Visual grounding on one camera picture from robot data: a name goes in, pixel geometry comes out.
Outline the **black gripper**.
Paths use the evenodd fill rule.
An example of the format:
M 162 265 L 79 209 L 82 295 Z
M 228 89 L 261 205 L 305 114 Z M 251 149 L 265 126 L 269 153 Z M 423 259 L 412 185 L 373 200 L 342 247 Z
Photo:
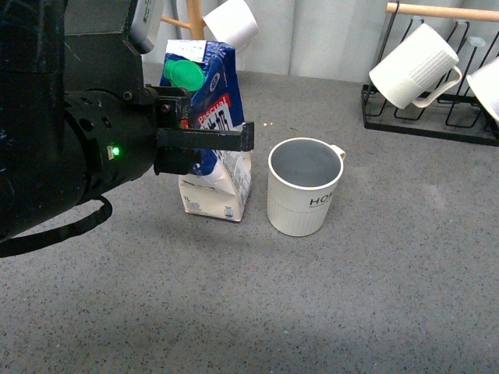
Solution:
M 202 160 L 196 149 L 248 152 L 254 123 L 240 131 L 189 129 L 191 94 L 185 87 L 146 85 L 144 98 L 128 101 L 103 90 L 65 94 L 65 120 L 83 147 L 87 169 L 82 202 L 141 177 L 185 175 Z

